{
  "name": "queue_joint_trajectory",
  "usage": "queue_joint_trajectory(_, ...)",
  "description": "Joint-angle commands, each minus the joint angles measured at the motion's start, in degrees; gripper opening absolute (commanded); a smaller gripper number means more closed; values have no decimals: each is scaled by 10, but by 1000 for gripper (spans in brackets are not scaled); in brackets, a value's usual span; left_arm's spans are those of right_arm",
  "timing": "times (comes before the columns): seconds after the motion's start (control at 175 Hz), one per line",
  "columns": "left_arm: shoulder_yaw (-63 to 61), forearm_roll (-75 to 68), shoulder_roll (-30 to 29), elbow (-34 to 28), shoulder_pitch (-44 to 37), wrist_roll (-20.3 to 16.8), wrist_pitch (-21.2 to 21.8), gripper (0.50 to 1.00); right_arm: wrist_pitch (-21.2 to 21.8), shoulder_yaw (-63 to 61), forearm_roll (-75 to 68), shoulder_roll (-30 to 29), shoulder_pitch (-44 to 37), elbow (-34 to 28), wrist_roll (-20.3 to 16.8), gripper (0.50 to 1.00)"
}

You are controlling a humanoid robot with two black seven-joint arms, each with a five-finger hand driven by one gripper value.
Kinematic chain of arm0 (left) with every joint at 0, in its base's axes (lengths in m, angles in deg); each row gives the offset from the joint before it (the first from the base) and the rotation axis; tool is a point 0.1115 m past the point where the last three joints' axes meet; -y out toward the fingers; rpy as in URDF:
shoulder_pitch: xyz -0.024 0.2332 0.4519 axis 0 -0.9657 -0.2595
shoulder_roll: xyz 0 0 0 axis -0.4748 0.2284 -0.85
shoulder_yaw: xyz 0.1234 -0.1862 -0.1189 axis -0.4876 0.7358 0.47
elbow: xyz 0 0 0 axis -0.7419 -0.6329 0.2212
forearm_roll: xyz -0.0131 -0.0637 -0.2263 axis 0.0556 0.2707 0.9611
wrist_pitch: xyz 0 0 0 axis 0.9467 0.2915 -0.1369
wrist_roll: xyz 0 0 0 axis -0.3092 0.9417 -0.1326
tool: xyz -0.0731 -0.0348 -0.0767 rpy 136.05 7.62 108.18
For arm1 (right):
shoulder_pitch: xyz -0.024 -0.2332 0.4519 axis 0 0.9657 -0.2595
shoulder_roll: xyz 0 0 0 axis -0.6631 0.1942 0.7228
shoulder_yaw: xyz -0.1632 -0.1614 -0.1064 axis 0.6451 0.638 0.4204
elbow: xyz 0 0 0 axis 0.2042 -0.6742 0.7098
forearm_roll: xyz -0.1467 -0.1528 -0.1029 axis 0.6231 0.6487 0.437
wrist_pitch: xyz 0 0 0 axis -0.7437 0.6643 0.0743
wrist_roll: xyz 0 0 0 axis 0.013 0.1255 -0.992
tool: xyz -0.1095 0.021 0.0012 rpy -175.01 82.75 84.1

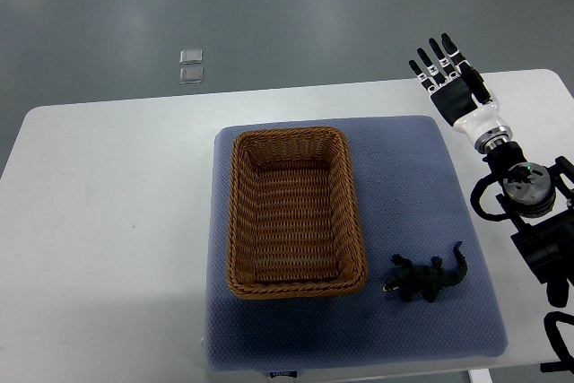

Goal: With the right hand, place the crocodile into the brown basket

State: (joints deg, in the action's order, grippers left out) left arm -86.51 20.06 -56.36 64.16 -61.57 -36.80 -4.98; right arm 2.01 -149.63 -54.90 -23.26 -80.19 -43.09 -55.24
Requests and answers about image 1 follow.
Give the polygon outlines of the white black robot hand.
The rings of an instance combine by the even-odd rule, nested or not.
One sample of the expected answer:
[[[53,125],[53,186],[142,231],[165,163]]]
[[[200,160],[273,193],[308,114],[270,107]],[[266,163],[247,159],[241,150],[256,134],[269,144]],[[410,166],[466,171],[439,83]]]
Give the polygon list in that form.
[[[512,131],[500,117],[499,101],[491,96],[482,76],[471,65],[466,65],[467,59],[452,38],[447,33],[441,34],[446,55],[434,38],[429,39],[429,44],[439,66],[431,61],[423,48],[416,52],[426,72],[413,59],[408,65],[430,94],[430,100],[440,115],[456,132],[464,134],[477,152],[490,152],[496,146],[510,142]],[[464,80],[457,78],[462,73],[462,65]]]

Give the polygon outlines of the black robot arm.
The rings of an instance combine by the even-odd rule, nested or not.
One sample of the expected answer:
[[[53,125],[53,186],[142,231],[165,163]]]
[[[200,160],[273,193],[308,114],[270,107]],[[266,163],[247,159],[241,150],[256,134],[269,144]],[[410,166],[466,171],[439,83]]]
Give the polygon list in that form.
[[[559,157],[546,167],[528,161],[499,115],[499,103],[448,34],[429,40],[410,60],[414,75],[445,121],[465,135],[489,166],[470,196],[476,214],[511,221],[511,239],[549,303],[567,305],[573,285],[573,165]]]

